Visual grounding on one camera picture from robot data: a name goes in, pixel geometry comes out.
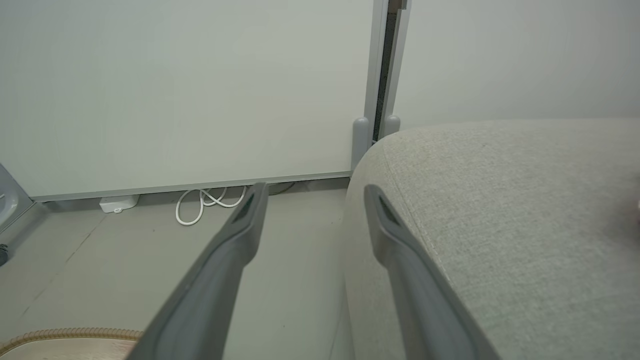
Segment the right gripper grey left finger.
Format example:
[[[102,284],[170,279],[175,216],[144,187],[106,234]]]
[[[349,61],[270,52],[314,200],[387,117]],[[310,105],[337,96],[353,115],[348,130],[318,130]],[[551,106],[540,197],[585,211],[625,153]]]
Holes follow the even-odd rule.
[[[251,186],[155,315],[130,360],[221,360],[244,268],[258,253],[269,189]]]

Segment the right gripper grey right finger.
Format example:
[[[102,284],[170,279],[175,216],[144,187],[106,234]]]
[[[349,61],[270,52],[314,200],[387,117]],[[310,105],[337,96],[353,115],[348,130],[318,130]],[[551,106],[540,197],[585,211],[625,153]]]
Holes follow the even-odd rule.
[[[498,360],[487,335],[455,294],[381,187],[363,191],[375,259],[387,271],[409,360]]]

